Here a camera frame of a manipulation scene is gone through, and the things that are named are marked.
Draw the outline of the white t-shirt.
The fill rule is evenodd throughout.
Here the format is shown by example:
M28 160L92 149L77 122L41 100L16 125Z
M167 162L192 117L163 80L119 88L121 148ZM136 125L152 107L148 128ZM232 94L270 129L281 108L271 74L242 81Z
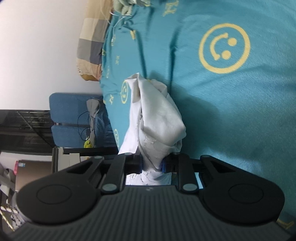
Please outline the white t-shirt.
M129 126L119 152L140 151L143 168L129 174L127 185L171 185L171 173L162 170L163 159L179 153L186 127L165 84L136 73L125 80L131 90Z

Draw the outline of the yellow plush toy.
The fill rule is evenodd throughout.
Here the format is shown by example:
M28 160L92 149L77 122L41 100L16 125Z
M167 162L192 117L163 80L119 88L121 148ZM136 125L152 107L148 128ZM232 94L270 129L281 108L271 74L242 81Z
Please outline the yellow plush toy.
M90 140L84 142L84 148L93 148L93 145Z

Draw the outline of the white desk with black legs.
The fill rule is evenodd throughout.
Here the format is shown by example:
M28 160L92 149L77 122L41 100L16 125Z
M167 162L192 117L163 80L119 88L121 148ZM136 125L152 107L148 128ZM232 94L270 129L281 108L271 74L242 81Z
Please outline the white desk with black legs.
M1 152L1 165L5 169L14 170L16 162L27 161L45 161L52 164L53 172L60 171L79 162L85 161L94 156L112 155L112 148L87 148L87 149L69 149L54 148L52 154L29 155Z

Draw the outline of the blue covered chair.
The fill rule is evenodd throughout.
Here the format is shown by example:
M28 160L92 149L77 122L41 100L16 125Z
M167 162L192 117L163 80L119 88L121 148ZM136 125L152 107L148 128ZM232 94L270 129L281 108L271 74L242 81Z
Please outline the blue covered chair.
M100 101L100 114L106 112L103 98L99 95L77 94L77 93L53 93L49 97L50 116L55 123L64 123L79 126L89 125L90 113L87 108L87 101L96 99Z
M89 140L90 127L54 125L51 127L56 146L64 148L84 148L84 142ZM93 148L117 147L112 129L108 126L95 127L96 142Z

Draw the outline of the grey cloth on chair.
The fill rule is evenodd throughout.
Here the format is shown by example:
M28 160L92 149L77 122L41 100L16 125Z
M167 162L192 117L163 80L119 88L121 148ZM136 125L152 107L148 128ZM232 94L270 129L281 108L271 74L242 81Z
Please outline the grey cloth on chair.
M100 101L98 99L89 99L86 101L87 110L89 112L89 126L90 126L90 135L89 140L92 146L95 146L96 137L95 137L95 118L100 110Z

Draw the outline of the cardboard box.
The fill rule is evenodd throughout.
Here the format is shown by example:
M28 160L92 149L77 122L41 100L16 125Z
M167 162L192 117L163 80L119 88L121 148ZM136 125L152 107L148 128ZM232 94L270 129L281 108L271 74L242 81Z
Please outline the cardboard box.
M18 192L28 183L48 176L52 173L52 163L49 161L20 160L15 164L16 184Z

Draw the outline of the teal patterned bed sheet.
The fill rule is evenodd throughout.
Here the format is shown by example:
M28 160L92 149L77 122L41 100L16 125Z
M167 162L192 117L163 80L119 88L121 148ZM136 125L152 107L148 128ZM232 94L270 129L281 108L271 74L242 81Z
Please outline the teal patterned bed sheet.
M101 88L117 146L135 73L165 84L186 127L182 150L276 183L295 229L295 1L151 1L114 13Z

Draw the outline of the checkered pillow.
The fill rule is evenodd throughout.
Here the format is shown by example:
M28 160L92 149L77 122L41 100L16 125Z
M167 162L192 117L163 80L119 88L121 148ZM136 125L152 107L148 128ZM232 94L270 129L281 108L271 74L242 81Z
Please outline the checkered pillow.
M87 2L76 57L79 75L85 81L99 81L101 78L103 44L112 8L110 0Z

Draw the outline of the green fleece blanket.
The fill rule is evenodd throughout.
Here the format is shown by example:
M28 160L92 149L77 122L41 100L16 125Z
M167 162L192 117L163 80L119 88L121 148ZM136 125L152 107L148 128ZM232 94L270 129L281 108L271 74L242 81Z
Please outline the green fleece blanket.
M113 9L123 16L132 14L133 6L150 6L150 0L113 0Z

